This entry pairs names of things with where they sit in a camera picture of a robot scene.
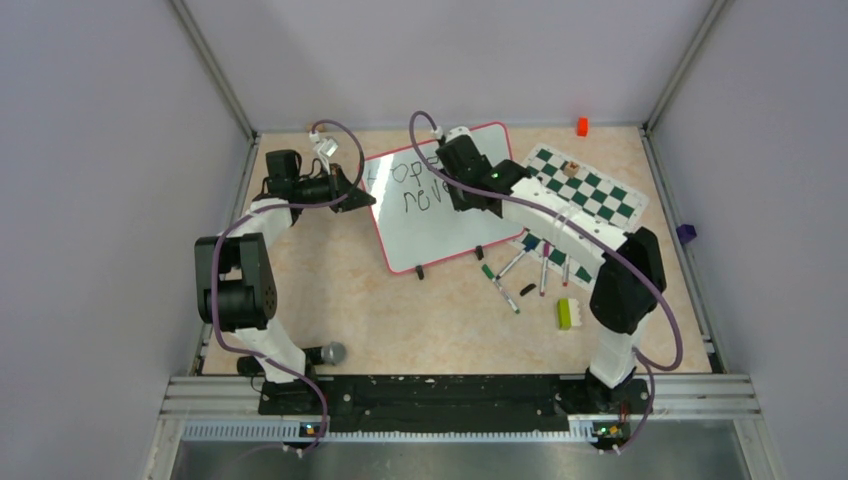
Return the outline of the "pink framed whiteboard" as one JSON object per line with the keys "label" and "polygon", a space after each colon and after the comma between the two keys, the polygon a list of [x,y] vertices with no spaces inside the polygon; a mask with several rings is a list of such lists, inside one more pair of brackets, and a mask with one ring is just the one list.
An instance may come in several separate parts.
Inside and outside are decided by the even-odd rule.
{"label": "pink framed whiteboard", "polygon": [[413,272],[436,262],[512,240],[523,227],[492,213],[453,208],[448,185],[428,169],[439,169],[437,142],[422,141],[422,160],[410,147],[368,158],[363,189],[375,199],[370,210],[390,272]]}

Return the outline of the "black marker cap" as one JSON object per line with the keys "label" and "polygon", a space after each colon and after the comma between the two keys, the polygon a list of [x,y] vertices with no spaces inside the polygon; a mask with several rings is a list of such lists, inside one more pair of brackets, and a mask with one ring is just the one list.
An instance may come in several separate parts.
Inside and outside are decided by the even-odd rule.
{"label": "black marker cap", "polygon": [[528,284],[528,285],[526,285],[524,288],[522,288],[522,289],[521,289],[521,291],[520,291],[520,295],[521,295],[521,296],[526,296],[527,294],[529,294],[530,292],[532,292],[532,291],[533,291],[536,287],[537,287],[537,285],[536,285],[536,284],[534,284],[534,283]]}

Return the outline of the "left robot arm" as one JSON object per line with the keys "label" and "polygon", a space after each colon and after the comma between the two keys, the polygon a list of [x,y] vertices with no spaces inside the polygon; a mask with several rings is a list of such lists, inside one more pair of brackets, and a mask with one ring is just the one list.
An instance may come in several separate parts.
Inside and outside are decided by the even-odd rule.
{"label": "left robot arm", "polygon": [[306,209],[335,213],[375,205],[375,198],[349,180],[341,166],[302,174],[294,150],[266,156],[260,193],[229,229],[194,245],[198,312],[218,344],[257,364],[265,379],[283,384],[283,401],[297,413],[319,404],[320,386],[307,377],[307,353],[296,346],[276,315],[279,309],[269,246],[293,227]]}

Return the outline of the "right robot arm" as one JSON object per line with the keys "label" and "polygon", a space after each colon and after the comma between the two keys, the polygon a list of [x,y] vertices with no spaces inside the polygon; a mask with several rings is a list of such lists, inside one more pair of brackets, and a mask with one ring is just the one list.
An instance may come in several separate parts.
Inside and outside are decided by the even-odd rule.
{"label": "right robot arm", "polygon": [[657,308],[666,287],[656,235],[594,219],[512,160],[492,164],[466,127],[435,128],[432,136],[455,210],[480,210],[514,222],[576,261],[593,279],[589,308],[601,330],[588,367],[586,397],[594,409],[614,411],[627,397],[640,324]]}

